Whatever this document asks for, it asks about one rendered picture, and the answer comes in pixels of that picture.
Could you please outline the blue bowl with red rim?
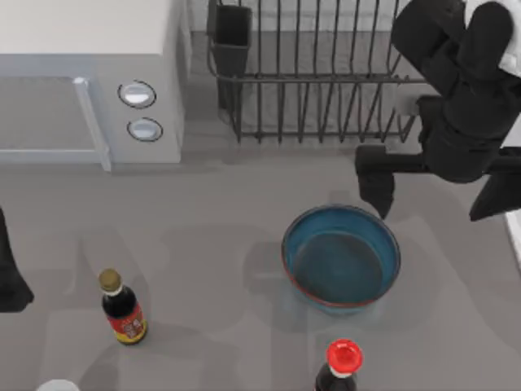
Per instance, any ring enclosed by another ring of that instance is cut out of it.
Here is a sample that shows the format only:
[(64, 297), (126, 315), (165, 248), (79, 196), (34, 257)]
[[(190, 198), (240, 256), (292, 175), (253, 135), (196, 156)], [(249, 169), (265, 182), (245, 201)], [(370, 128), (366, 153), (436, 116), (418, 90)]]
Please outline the blue bowl with red rim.
[(354, 314), (390, 291), (401, 271), (401, 249), (374, 214), (324, 204), (287, 227), (281, 261), (291, 286), (311, 305), (329, 314)]

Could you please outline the dark bottle with red cap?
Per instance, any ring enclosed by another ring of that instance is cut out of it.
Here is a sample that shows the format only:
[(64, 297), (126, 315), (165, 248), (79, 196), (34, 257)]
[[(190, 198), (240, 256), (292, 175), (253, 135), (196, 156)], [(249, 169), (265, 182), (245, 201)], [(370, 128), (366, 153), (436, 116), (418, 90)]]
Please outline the dark bottle with red cap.
[(326, 361), (315, 378), (313, 391), (357, 391), (356, 373), (363, 353), (352, 340), (340, 338), (326, 349)]

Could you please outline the dark grey cutlery holder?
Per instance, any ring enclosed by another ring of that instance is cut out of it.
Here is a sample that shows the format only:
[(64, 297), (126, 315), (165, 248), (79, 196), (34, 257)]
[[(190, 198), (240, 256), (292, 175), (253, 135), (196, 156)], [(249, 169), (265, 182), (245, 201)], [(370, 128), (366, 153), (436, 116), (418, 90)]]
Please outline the dark grey cutlery holder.
[(252, 41), (252, 9), (208, 0), (207, 34), (217, 75), (243, 77)]

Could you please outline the small round microwave knob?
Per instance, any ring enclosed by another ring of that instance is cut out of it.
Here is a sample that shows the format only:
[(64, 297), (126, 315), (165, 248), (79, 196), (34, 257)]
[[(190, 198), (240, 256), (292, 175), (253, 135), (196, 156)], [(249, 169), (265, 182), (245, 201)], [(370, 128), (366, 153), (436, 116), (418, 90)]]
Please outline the small round microwave knob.
[(130, 121), (126, 129), (132, 138), (144, 143), (154, 143), (158, 141), (164, 133), (162, 125), (148, 117)]

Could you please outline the large round microwave knob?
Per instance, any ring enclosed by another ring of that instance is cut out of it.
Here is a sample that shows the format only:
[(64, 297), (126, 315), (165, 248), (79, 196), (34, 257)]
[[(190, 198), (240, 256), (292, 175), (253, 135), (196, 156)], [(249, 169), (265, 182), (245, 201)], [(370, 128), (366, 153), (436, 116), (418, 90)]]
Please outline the large round microwave knob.
[(149, 108), (156, 101), (156, 92), (144, 81), (131, 81), (118, 87), (117, 95), (122, 103), (135, 108)]

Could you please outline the dark bottle with gold cap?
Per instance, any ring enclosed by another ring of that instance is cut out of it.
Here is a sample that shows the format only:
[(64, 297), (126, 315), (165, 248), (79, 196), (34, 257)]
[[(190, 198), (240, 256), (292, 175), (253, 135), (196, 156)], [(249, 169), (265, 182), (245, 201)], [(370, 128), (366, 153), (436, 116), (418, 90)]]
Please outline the dark bottle with gold cap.
[(146, 336), (148, 327), (134, 291), (123, 283), (120, 274), (112, 268), (103, 270), (98, 281), (103, 312), (116, 340), (122, 345), (136, 345)]

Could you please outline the pale microwave oven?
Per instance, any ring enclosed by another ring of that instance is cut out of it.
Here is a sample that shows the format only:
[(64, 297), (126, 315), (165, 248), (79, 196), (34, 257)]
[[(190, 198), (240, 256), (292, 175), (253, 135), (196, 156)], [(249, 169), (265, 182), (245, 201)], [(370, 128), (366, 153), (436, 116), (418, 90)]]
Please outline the pale microwave oven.
[[(91, 80), (112, 168), (181, 161), (191, 56), (187, 0), (0, 0), (0, 77)], [(155, 103), (122, 103), (118, 87), (131, 81), (152, 86)], [(142, 117), (162, 125), (158, 141), (128, 134)]]

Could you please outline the pale microwave door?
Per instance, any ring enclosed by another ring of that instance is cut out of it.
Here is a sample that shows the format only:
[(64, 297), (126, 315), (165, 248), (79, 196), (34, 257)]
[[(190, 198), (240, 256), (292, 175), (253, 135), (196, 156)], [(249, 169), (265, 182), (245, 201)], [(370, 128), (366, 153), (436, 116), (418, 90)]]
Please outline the pale microwave door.
[(112, 170), (94, 83), (84, 77), (0, 77), (0, 165)]

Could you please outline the white round cap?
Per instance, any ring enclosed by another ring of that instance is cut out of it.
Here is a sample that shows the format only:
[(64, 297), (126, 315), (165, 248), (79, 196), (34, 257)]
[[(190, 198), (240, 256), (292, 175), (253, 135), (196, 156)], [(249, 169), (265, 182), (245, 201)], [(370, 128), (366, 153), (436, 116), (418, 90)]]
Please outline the white round cap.
[(40, 384), (35, 391), (81, 391), (80, 388), (70, 380), (52, 379)]

